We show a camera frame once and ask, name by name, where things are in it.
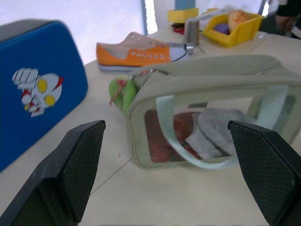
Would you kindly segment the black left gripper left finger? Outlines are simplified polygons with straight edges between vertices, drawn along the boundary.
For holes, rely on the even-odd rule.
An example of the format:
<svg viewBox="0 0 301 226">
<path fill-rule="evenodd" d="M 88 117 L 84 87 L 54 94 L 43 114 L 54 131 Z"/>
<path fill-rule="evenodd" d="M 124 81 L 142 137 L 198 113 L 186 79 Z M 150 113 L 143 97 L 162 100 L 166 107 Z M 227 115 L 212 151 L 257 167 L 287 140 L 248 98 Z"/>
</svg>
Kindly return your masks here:
<svg viewBox="0 0 301 226">
<path fill-rule="evenodd" d="M 104 120 L 69 130 L 44 158 L 0 217 L 0 226 L 78 226 L 100 158 Z"/>
</svg>

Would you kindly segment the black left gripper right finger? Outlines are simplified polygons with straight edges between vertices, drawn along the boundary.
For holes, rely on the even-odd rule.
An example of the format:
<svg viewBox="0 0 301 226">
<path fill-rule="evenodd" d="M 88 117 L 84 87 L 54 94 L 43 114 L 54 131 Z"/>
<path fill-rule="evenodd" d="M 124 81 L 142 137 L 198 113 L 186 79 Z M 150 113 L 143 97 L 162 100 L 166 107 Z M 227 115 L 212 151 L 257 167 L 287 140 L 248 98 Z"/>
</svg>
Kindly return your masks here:
<svg viewBox="0 0 301 226">
<path fill-rule="evenodd" d="M 301 156 L 275 131 L 229 121 L 244 180 L 269 226 L 301 226 Z"/>
</svg>

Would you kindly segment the clear beige toiletry bag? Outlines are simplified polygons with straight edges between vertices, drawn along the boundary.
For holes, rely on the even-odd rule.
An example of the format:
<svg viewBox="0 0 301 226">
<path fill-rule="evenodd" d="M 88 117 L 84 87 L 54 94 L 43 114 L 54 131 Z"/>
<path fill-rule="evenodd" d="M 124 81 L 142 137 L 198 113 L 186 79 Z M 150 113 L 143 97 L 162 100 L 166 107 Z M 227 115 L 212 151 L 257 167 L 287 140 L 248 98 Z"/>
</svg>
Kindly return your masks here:
<svg viewBox="0 0 301 226">
<path fill-rule="evenodd" d="M 147 66 L 130 74 L 137 95 L 126 115 L 129 148 L 145 169 L 192 164 L 221 170 L 238 163 L 233 156 L 197 159 L 178 141 L 174 116 L 202 113 L 207 108 L 238 109 L 254 118 L 252 124 L 278 132 L 288 143 L 301 131 L 301 75 L 265 55 L 214 56 Z M 144 115 L 156 110 L 161 131 L 184 159 L 151 161 Z"/>
</svg>

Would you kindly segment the grey sock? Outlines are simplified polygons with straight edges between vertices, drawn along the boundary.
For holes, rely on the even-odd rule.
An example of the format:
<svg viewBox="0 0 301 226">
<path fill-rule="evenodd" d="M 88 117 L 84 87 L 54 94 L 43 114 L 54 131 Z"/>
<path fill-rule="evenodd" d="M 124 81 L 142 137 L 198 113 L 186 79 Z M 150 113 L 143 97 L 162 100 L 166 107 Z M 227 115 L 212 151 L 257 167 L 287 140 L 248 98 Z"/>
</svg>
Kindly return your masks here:
<svg viewBox="0 0 301 226">
<path fill-rule="evenodd" d="M 194 113 L 192 133 L 186 143 L 202 158 L 212 159 L 236 154 L 229 121 L 254 123 L 254 118 L 238 109 L 207 108 L 202 113 Z"/>
</svg>

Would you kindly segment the blue cartoon hard case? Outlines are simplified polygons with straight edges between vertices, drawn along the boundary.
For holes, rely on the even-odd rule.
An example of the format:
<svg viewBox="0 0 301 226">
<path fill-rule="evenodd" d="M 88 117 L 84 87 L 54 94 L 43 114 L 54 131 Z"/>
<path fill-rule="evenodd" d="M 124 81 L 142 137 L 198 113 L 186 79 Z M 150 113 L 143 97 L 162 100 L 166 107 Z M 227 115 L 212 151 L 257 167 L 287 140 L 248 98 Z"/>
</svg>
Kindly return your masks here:
<svg viewBox="0 0 301 226">
<path fill-rule="evenodd" d="M 87 90 L 84 65 L 63 22 L 0 25 L 0 172 L 76 108 Z"/>
</svg>

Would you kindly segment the green plush toy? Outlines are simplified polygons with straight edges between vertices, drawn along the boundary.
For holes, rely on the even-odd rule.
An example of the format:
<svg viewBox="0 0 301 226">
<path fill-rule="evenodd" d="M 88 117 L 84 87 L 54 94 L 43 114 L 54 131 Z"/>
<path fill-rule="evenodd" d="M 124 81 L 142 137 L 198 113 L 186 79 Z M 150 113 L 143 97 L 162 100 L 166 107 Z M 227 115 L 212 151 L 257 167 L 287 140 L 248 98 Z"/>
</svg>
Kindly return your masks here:
<svg viewBox="0 0 301 226">
<path fill-rule="evenodd" d="M 115 78 L 109 83 L 109 104 L 114 104 L 124 116 L 137 95 L 137 87 L 131 79 Z"/>
</svg>

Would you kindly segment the red brown cloth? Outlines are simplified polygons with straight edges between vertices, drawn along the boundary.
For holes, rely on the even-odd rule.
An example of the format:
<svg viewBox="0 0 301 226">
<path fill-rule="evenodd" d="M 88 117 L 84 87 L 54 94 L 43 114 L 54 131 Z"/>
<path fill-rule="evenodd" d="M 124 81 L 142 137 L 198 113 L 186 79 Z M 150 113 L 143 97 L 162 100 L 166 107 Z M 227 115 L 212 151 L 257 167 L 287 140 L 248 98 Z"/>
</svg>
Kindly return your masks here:
<svg viewBox="0 0 301 226">
<path fill-rule="evenodd" d="M 144 115 L 150 159 L 154 163 L 184 161 L 165 139 L 158 121 L 156 110 L 148 110 Z M 174 116 L 174 129 L 178 141 L 194 157 L 201 157 L 185 141 L 193 131 L 193 112 Z"/>
</svg>

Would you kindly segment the orange canvas sneaker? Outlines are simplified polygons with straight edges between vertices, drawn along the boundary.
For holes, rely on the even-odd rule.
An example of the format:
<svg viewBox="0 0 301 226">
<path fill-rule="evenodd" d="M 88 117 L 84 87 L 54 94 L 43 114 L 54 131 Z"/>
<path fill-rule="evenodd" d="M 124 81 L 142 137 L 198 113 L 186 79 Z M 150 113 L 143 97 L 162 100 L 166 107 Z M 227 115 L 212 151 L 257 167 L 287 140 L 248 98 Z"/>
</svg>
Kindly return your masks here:
<svg viewBox="0 0 301 226">
<path fill-rule="evenodd" d="M 103 72 L 130 73 L 139 67 L 188 60 L 190 56 L 184 44 L 165 43 L 131 32 L 121 43 L 98 42 L 96 58 Z"/>
</svg>

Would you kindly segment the yellow plastic bin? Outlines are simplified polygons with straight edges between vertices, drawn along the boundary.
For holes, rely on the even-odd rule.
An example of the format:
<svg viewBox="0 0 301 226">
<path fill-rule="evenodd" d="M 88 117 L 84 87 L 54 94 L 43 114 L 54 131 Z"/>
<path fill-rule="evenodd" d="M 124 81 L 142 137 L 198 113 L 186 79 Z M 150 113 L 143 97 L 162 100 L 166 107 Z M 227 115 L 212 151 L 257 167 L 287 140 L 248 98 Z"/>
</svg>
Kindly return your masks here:
<svg viewBox="0 0 301 226">
<path fill-rule="evenodd" d="M 229 13 L 214 16 L 202 31 L 202 34 L 211 41 L 227 48 L 234 47 L 246 41 L 252 40 L 257 34 L 262 15 L 247 13 L 241 9 Z M 229 34 L 216 30 L 219 24 L 226 24 Z"/>
</svg>

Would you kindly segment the purple ball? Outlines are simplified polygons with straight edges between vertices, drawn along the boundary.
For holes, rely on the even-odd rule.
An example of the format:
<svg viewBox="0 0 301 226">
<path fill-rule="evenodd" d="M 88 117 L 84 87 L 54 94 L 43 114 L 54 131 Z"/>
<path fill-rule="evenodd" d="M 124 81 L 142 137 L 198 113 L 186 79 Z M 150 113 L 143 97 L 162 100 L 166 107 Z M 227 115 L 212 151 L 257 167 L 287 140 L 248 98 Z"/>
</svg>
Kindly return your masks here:
<svg viewBox="0 0 301 226">
<path fill-rule="evenodd" d="M 219 33 L 223 33 L 225 35 L 229 35 L 230 34 L 230 29 L 227 23 L 218 23 L 214 28 L 214 31 L 219 32 Z"/>
</svg>

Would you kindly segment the orange yellow fuzzy toy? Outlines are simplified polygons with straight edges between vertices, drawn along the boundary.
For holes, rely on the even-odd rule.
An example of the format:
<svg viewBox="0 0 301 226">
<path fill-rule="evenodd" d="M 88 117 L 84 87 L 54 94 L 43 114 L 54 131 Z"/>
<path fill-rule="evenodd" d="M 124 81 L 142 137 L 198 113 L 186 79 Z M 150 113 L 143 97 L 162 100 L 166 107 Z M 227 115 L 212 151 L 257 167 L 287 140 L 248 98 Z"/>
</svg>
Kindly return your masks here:
<svg viewBox="0 0 301 226">
<path fill-rule="evenodd" d="M 232 32 L 239 24 L 248 20 L 248 13 L 241 9 L 233 10 L 228 13 L 228 26 Z"/>
</svg>

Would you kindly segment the person in dark clothing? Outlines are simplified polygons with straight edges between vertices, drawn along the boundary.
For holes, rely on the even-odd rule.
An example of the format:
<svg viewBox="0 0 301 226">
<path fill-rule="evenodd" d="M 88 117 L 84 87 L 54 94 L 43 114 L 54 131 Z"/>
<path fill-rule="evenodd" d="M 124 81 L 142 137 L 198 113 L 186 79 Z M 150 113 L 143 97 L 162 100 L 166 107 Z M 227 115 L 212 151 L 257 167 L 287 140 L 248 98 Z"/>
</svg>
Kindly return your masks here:
<svg viewBox="0 0 301 226">
<path fill-rule="evenodd" d="M 301 0 L 279 0 L 276 24 L 291 38 L 301 40 Z"/>
</svg>

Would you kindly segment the silver metal box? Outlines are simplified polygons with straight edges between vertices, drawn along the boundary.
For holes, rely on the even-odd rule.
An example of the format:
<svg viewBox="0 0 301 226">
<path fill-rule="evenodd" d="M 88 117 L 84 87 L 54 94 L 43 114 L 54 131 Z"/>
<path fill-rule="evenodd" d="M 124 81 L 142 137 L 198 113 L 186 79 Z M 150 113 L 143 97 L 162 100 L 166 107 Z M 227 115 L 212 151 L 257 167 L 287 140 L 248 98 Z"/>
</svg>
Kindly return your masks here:
<svg viewBox="0 0 301 226">
<path fill-rule="evenodd" d="M 187 53 L 192 55 L 194 48 L 199 45 L 199 20 L 197 18 L 187 19 L 184 26 L 184 43 Z"/>
</svg>

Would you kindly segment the red black small object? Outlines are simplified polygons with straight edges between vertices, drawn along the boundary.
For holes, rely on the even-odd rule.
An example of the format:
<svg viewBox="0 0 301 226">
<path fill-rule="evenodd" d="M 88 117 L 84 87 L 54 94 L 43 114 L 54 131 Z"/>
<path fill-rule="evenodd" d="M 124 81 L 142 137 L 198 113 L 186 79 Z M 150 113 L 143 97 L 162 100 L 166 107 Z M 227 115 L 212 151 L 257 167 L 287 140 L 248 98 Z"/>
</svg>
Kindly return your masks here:
<svg viewBox="0 0 301 226">
<path fill-rule="evenodd" d="M 173 32 L 184 35 L 185 23 L 174 23 L 171 25 Z"/>
</svg>

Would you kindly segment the yellow block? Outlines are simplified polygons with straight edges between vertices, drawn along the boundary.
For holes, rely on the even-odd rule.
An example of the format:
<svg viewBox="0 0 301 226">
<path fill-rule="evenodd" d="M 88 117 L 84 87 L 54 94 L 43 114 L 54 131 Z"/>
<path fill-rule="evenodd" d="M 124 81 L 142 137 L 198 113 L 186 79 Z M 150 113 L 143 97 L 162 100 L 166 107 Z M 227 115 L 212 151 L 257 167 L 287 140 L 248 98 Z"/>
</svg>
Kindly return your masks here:
<svg viewBox="0 0 301 226">
<path fill-rule="evenodd" d="M 167 12 L 167 21 L 169 23 L 185 23 L 188 18 L 197 17 L 198 8 L 189 8 L 184 10 L 169 10 Z"/>
</svg>

